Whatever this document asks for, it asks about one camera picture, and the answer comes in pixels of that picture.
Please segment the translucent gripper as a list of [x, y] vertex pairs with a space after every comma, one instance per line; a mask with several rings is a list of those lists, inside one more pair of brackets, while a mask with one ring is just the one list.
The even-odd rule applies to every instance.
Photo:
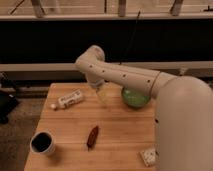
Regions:
[[108, 97], [107, 97], [107, 91], [104, 84], [98, 86], [95, 89], [96, 95], [98, 97], [98, 100], [102, 107], [106, 108], [108, 105]]

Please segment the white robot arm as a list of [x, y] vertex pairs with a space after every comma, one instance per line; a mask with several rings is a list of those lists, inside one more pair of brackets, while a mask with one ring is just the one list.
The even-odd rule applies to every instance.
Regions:
[[75, 62], [89, 84], [105, 80], [156, 100], [156, 171], [213, 171], [213, 89], [192, 76], [110, 64], [90, 46]]

